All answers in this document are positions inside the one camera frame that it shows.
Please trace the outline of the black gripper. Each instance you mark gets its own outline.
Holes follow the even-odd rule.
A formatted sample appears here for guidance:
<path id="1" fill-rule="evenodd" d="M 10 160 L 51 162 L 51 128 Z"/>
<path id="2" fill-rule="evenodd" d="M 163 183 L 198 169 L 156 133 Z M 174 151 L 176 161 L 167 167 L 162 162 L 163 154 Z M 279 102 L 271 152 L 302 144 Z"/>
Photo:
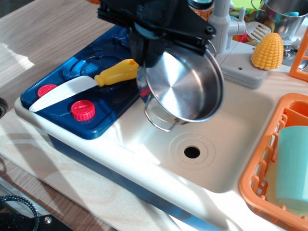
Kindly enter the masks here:
<path id="1" fill-rule="evenodd" d="M 127 29 L 132 58 L 154 67 L 175 41 L 203 47 L 216 29 L 194 12 L 211 7 L 211 0 L 102 0 L 98 18 Z"/>

